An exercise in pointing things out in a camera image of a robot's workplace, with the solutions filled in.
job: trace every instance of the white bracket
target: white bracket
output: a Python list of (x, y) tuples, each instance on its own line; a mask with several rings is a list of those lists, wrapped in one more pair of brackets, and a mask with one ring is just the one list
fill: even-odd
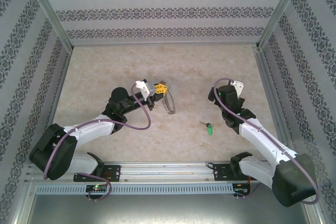
[(259, 180), (272, 189), (275, 168), (268, 162), (263, 162), (256, 157), (249, 156), (239, 162), (239, 167), (243, 174)]
[(147, 101), (147, 97), (149, 96), (150, 91), (146, 83), (144, 81), (136, 81), (135, 84), (136, 84), (136, 87), (140, 89), (143, 99)]
[(67, 173), (91, 174), (96, 169), (97, 165), (98, 162), (89, 154), (74, 153)]
[(241, 95), (241, 92), (243, 91), (244, 84), (241, 81), (234, 80), (230, 83), (230, 85), (235, 87), (236, 92), (237, 92), (237, 96), (239, 98), (240, 95)]

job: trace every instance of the beige floor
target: beige floor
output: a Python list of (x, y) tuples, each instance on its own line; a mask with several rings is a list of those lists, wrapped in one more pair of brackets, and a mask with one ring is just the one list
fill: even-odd
[[(130, 92), (136, 80), (165, 80), (176, 103), (175, 115), (168, 115), (159, 101), (150, 112), (153, 123), (147, 131), (124, 127), (84, 144), (78, 152), (123, 162), (227, 161), (244, 151), (261, 158), (247, 140), (225, 125), (220, 109), (207, 99), (221, 77), (244, 82), (245, 107), (275, 134), (251, 46), (75, 48), (54, 122), (66, 126), (88, 121), (104, 110), (114, 88), (125, 87)], [(131, 125), (147, 125), (140, 109), (127, 118)], [(213, 124), (212, 136), (200, 121)]]

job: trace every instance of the metal base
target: metal base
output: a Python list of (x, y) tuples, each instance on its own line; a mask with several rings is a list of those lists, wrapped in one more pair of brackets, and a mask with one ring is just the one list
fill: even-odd
[[(102, 170), (101, 178), (105, 178), (109, 182), (119, 182), (120, 165), (104, 165)], [(101, 182), (101, 180), (75, 173), (74, 182)]]
[[(141, 195), (152, 195), (151, 197), (159, 197), (160, 195), (161, 197), (178, 197), (178, 195), (199, 195), (201, 197), (204, 195), (204, 197), (208, 197), (207, 195), (210, 194), (217, 197), (216, 195), (218, 194), (233, 194), (235, 185), (247, 182), (246, 180), (215, 181), (214, 171), (207, 167), (208, 162), (106, 164), (121, 166), (120, 181), (112, 183), (112, 199), (114, 197), (141, 197)], [(39, 209), (34, 208), (33, 214), (33, 205), (36, 204), (34, 202), (40, 201), (38, 199), (42, 199), (41, 197), (48, 197), (48, 202), (55, 202), (54, 199), (60, 199), (59, 197), (63, 197), (65, 201), (72, 201), (72, 199), (74, 199), (73, 197), (81, 197), (80, 195), (83, 195), (82, 201), (84, 204), (84, 202), (88, 201), (87, 198), (84, 197), (84, 195), (87, 194), (86, 185), (94, 185), (96, 182), (77, 183), (72, 179), (73, 174), (65, 174), (58, 180), (44, 180), (43, 173), (35, 165), (30, 165), (12, 224), (28, 223), (29, 216), (36, 216), (36, 211), (39, 211)], [(259, 182), (252, 180), (251, 186), (254, 186), (255, 183)], [(263, 194), (266, 193), (266, 198), (265, 196), (260, 197), (258, 193), (255, 193), (248, 198), (248, 200), (252, 200), (253, 198), (260, 204), (263, 204), (262, 201), (266, 201), (268, 202), (266, 204), (268, 208), (272, 207), (269, 205), (269, 201), (274, 201), (274, 211), (279, 213), (283, 212), (284, 216), (289, 212), (296, 213), (298, 216), (305, 216), (307, 212), (309, 222), (304, 221), (300, 223), (324, 223), (322, 219), (323, 216), (317, 208), (319, 206), (308, 206), (308, 209), (307, 207), (304, 209), (304, 206), (297, 204), (292, 208), (284, 208), (276, 202), (269, 189), (264, 187), (261, 191), (263, 191)], [(230, 200), (231, 197), (233, 201), (236, 201), (233, 196), (229, 196)]]

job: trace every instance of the white robotic arm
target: white robotic arm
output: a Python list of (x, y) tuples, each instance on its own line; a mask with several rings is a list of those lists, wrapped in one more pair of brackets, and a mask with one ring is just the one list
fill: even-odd
[(208, 96), (210, 101), (220, 107), (227, 126), (250, 141), (267, 160), (262, 162), (247, 152), (238, 154), (230, 163), (232, 173), (235, 176), (250, 176), (262, 182), (272, 189), (279, 202), (286, 207), (314, 195), (314, 185), (298, 167), (301, 166), (316, 184), (311, 158), (307, 154), (298, 155), (282, 144), (261, 125), (251, 111), (243, 108), (245, 99), (239, 97), (243, 87), (243, 83), (231, 80), (228, 85), (216, 90), (212, 88)]
[[(262, 128), (267, 134), (269, 134), (274, 141), (276, 141), (279, 145), (282, 146), (293, 158), (296, 157), (297, 153), (280, 141), (278, 141), (274, 136), (272, 136), (259, 122), (258, 119), (248, 119), (249, 122), (258, 125)], [(243, 158), (239, 162), (240, 170), (243, 174), (247, 176), (251, 176), (269, 188), (272, 189), (272, 179), (274, 177), (274, 172), (276, 166), (280, 164), (280, 162), (290, 161), (289, 157), (287, 157), (282, 150), (280, 150), (275, 144), (273, 144), (269, 139), (265, 137), (261, 131), (252, 127), (247, 123), (243, 123), (239, 125), (239, 133), (242, 137), (249, 140), (255, 147), (258, 149), (262, 155), (266, 158), (268, 162), (262, 162), (256, 157), (248, 156)]]
[[(42, 171), (46, 170), (51, 180), (58, 179), (65, 172), (99, 176), (96, 168), (102, 161), (92, 153), (76, 154), (75, 150), (100, 136), (120, 130), (127, 122), (125, 114), (140, 108), (139, 103), (152, 110), (154, 103), (162, 99), (167, 91), (166, 85), (151, 84), (146, 80), (137, 81), (135, 86), (140, 89), (139, 93), (134, 94), (136, 98), (128, 95), (125, 88), (115, 88), (105, 110), (93, 120), (65, 127), (50, 125), (33, 148), (29, 159)], [(137, 130), (147, 129), (125, 126)]]

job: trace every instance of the patterned wallpaper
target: patterned wallpaper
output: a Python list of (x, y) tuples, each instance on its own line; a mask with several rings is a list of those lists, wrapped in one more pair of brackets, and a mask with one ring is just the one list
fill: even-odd
[(279, 0), (50, 0), (74, 45), (257, 42)]
[(0, 0), (0, 27), (0, 223), (7, 223), (69, 54), (37, 0)]
[(291, 0), (264, 48), (298, 152), (314, 162), (327, 223), (336, 223), (336, 0)]

